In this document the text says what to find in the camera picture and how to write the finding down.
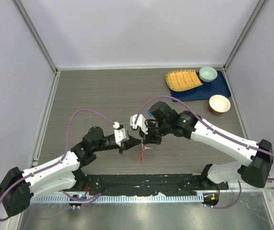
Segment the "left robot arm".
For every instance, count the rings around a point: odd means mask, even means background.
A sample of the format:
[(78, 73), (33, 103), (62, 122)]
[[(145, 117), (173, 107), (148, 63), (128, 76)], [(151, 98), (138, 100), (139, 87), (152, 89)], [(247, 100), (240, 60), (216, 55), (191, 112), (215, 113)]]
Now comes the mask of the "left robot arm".
[(50, 193), (71, 188), (81, 191), (87, 180), (81, 169), (96, 160), (96, 152), (118, 150), (122, 153), (141, 143), (123, 127), (105, 136), (100, 127), (94, 126), (80, 143), (60, 157), (30, 169), (10, 169), (0, 183), (0, 207), (4, 207), (10, 218)]

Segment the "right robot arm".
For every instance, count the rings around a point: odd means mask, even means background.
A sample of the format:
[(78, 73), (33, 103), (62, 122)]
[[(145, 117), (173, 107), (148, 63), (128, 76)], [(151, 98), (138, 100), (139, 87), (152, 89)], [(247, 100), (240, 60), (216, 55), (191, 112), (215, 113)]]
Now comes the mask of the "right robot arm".
[(235, 159), (235, 162), (220, 165), (207, 164), (200, 176), (203, 188), (211, 189), (216, 184), (237, 180), (257, 188), (265, 187), (274, 159), (264, 151), (272, 152), (271, 142), (238, 137), (195, 117), (190, 111), (177, 113), (165, 102), (158, 101), (149, 110), (155, 120), (145, 135), (146, 143), (160, 144), (163, 136), (173, 134), (207, 144)]

